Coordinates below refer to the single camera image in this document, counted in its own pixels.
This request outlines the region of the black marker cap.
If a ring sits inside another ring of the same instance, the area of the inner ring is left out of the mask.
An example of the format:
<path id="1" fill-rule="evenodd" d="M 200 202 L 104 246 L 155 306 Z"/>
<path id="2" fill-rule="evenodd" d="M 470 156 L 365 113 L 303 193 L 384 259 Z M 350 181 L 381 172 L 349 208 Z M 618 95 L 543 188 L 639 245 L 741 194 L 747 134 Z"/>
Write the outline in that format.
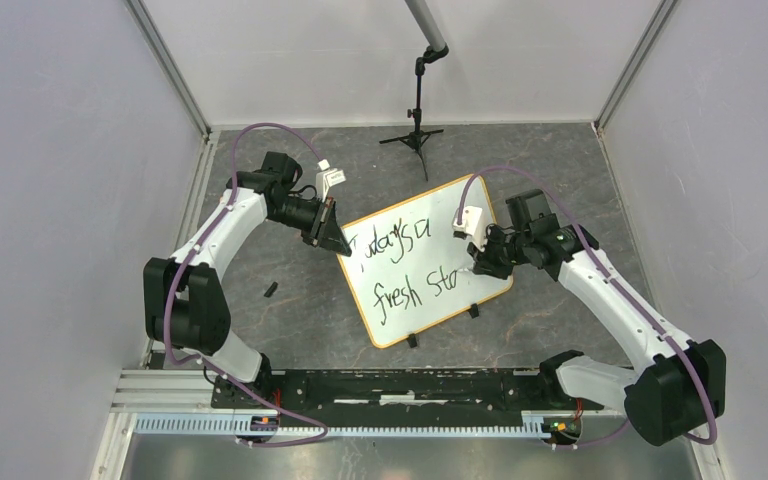
<path id="1" fill-rule="evenodd" d="M 279 286 L 279 284 L 277 282 L 272 282 L 270 284 L 270 286 L 267 288 L 267 290 L 265 291 L 264 296 L 266 298 L 272 297 L 274 295 L 274 293 L 276 292 L 278 286 Z"/>

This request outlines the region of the yellow framed whiteboard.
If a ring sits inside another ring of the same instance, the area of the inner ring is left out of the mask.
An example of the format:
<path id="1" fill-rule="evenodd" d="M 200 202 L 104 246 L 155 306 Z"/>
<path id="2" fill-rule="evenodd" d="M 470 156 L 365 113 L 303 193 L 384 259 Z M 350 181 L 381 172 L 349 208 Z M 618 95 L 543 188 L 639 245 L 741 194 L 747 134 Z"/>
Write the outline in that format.
<path id="1" fill-rule="evenodd" d="M 467 241 L 453 236 L 461 200 L 495 215 L 484 180 L 463 176 L 343 226 L 352 255 L 338 260 L 375 347 L 391 347 L 512 287 L 512 279 L 456 271 L 473 265 Z"/>

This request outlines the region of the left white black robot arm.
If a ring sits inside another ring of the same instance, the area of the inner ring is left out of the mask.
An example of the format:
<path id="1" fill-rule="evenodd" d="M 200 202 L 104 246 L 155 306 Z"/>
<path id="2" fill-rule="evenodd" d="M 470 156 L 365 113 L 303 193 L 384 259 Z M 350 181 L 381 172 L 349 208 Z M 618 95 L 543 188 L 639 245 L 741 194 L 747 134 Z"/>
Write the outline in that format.
<path id="1" fill-rule="evenodd" d="M 274 394 L 267 358 L 231 330 L 222 278 L 249 235 L 271 221 L 299 232 L 302 241 L 342 256 L 352 253 L 336 219 L 332 187 L 342 170 L 319 163 L 310 198 L 296 184 L 303 170 L 285 153 L 269 151 L 260 168 L 231 177 L 220 203 L 183 246 L 167 258 L 152 258 L 143 269 L 147 336 L 201 357 L 237 380 L 235 392 L 250 407 Z"/>

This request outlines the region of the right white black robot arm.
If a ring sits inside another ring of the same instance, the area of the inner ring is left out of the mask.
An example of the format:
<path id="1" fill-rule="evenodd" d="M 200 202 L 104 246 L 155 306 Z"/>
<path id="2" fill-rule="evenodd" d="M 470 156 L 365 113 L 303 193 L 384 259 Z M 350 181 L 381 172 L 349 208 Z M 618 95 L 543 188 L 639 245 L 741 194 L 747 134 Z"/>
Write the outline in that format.
<path id="1" fill-rule="evenodd" d="M 459 203 L 453 230 L 469 242 L 472 272 L 497 279 L 522 265 L 545 272 L 591 311 L 631 363 L 617 367 L 577 350 L 555 355 L 539 366 L 540 400 L 551 408 L 576 399 L 613 409 L 653 446 L 678 437 L 714 444 L 725 407 L 723 349 L 693 340 L 659 314 L 592 235 L 576 222 L 560 224 L 544 191 L 511 197 L 506 206 L 511 224 L 503 227 L 483 209 Z"/>

